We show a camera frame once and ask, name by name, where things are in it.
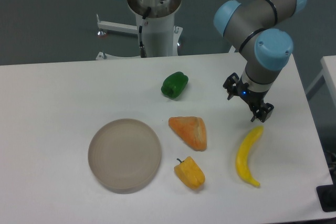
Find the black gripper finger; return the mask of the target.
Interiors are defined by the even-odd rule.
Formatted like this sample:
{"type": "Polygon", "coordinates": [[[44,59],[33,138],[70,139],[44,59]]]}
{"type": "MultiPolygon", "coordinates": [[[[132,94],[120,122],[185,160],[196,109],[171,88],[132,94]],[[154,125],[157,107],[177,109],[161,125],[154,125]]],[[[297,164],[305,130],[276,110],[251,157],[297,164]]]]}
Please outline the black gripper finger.
{"type": "Polygon", "coordinates": [[[252,105],[250,106],[250,110],[253,113],[253,117],[251,118],[251,122],[258,119],[262,123],[269,119],[273,112],[274,106],[270,103],[261,103],[260,105],[252,105]]]}
{"type": "Polygon", "coordinates": [[[223,88],[227,91],[228,97],[227,100],[230,100],[233,97],[239,97],[239,82],[240,78],[237,73],[232,73],[224,82],[223,88]]]}

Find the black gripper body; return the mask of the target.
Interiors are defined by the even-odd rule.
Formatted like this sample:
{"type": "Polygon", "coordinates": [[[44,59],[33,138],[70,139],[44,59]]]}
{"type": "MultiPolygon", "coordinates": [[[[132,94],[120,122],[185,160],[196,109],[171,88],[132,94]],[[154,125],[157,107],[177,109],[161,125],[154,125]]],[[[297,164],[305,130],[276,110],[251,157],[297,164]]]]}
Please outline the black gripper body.
{"type": "Polygon", "coordinates": [[[251,111],[269,111],[269,104],[264,102],[264,97],[269,91],[269,84],[260,84],[243,73],[239,77],[235,73],[237,95],[250,107],[251,111]]]}

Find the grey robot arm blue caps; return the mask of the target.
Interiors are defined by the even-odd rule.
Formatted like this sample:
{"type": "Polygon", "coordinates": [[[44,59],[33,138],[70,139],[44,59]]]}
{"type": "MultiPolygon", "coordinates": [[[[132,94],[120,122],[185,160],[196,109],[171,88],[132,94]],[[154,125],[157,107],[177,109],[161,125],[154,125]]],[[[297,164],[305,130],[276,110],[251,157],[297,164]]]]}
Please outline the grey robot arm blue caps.
{"type": "MultiPolygon", "coordinates": [[[[182,0],[127,0],[136,17],[140,56],[165,57],[177,53],[174,15],[182,0]]],[[[274,107],[264,97],[287,64],[293,51],[291,37],[276,25],[304,9],[307,0],[253,0],[243,6],[227,1],[215,13],[219,34],[246,59],[241,76],[233,73],[224,82],[229,97],[240,97],[253,119],[266,121],[274,107]]]]}

